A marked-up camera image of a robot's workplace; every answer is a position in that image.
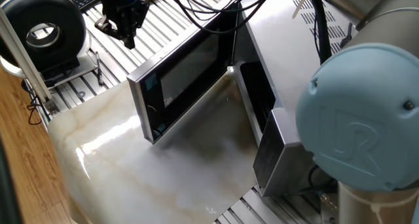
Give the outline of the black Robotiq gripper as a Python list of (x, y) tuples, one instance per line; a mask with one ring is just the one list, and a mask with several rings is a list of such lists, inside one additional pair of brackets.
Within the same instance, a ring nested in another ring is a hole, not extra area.
[[(124, 46), (128, 49), (135, 48), (134, 37), (137, 29), (143, 24), (150, 4), (145, 0), (100, 1), (103, 17), (95, 22), (95, 28), (106, 35), (123, 40)], [(117, 25), (117, 29), (113, 28), (110, 21)]]

